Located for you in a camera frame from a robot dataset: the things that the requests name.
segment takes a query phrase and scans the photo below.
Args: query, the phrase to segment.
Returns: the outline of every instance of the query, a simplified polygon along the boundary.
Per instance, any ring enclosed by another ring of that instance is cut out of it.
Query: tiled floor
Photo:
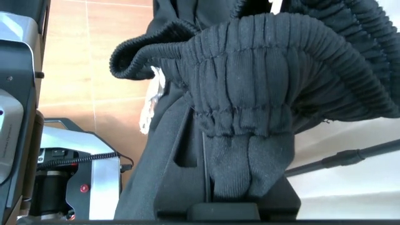
[[[119,43],[146,32],[152,16],[152,0],[52,0],[39,110],[72,119],[138,162],[148,81],[116,79],[108,62]]]

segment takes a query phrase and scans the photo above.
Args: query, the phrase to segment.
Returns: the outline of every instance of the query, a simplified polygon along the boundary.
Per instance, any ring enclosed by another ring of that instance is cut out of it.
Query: ribbed fabric
[[[398,35],[374,1],[349,2],[293,0],[277,16],[240,17],[248,10],[239,7],[238,18],[201,32],[170,22],[117,47],[111,72],[167,71],[212,142],[214,198],[257,199],[293,160],[297,129],[400,117]]]

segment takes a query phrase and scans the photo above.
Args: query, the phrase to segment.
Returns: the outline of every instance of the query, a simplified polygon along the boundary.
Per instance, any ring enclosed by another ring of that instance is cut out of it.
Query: black garment
[[[400,117],[400,38],[375,1],[292,0],[276,16],[266,3],[155,1],[147,34],[117,47],[114,76],[151,79],[157,66],[169,89],[116,218],[197,201],[186,193],[200,182],[188,175],[199,145],[213,201],[257,201],[293,160],[296,133]]]

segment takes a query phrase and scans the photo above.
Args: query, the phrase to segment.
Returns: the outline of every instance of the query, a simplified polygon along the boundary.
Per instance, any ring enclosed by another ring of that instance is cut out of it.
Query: red button
[[[82,184],[81,185],[81,192],[86,193],[89,191],[89,186],[87,184]]]

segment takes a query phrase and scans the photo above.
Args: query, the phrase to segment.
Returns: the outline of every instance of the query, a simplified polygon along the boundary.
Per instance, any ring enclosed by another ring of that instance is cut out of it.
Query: black pole
[[[366,158],[391,153],[398,150],[400,150],[400,139],[378,144],[372,147],[367,147],[366,149],[345,150],[336,153],[334,156],[326,157],[320,161],[305,164],[293,169],[288,169],[285,172],[285,176],[288,178],[320,169],[329,169],[336,166],[349,166],[357,164]]]

